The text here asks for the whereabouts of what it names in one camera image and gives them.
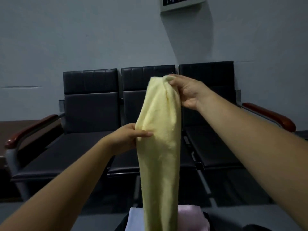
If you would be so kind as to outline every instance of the yellow cloth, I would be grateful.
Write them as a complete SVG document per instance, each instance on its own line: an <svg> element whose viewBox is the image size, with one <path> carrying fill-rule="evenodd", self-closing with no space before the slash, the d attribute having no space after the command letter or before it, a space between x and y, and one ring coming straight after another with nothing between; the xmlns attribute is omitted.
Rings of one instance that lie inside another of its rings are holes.
<svg viewBox="0 0 308 231"><path fill-rule="evenodd" d="M152 77L136 129L154 133L136 140L145 231L176 231L180 170L181 103L168 81Z"/></svg>

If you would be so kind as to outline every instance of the pink cloth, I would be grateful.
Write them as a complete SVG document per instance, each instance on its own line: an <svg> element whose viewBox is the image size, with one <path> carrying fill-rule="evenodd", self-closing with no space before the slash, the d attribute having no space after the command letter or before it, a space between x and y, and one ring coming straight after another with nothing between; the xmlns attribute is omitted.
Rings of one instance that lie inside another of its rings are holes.
<svg viewBox="0 0 308 231"><path fill-rule="evenodd" d="M210 231L210 223L199 206L178 206L178 231Z"/></svg>

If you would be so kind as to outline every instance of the person's left arm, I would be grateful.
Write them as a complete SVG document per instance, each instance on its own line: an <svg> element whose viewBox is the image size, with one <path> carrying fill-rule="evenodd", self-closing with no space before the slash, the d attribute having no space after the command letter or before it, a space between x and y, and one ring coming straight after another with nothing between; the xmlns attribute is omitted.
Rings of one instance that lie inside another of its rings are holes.
<svg viewBox="0 0 308 231"><path fill-rule="evenodd" d="M111 157L132 149L136 137L150 136L127 124L102 138L8 217L0 231L71 230Z"/></svg>

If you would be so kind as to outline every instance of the wall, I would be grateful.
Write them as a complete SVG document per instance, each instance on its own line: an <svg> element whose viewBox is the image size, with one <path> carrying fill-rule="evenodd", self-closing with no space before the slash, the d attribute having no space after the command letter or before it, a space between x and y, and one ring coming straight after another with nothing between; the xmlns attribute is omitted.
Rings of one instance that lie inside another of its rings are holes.
<svg viewBox="0 0 308 231"><path fill-rule="evenodd" d="M242 101L308 130L307 0L0 0L0 121L58 112L62 72L233 60Z"/></svg>

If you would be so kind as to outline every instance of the black leather backrest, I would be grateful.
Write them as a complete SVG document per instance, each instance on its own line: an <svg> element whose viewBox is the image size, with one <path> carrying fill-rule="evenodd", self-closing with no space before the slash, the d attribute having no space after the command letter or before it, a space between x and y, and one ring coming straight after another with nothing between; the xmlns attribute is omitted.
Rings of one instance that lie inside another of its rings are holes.
<svg viewBox="0 0 308 231"><path fill-rule="evenodd" d="M120 127L117 69L63 73L65 132L113 131Z"/></svg>
<svg viewBox="0 0 308 231"><path fill-rule="evenodd" d="M226 100L236 103L233 62L209 62L179 65L179 74L202 81ZM183 127L208 125L194 110L183 108Z"/></svg>
<svg viewBox="0 0 308 231"><path fill-rule="evenodd" d="M124 113L126 123L139 117L150 78L175 73L175 65L122 68Z"/></svg>

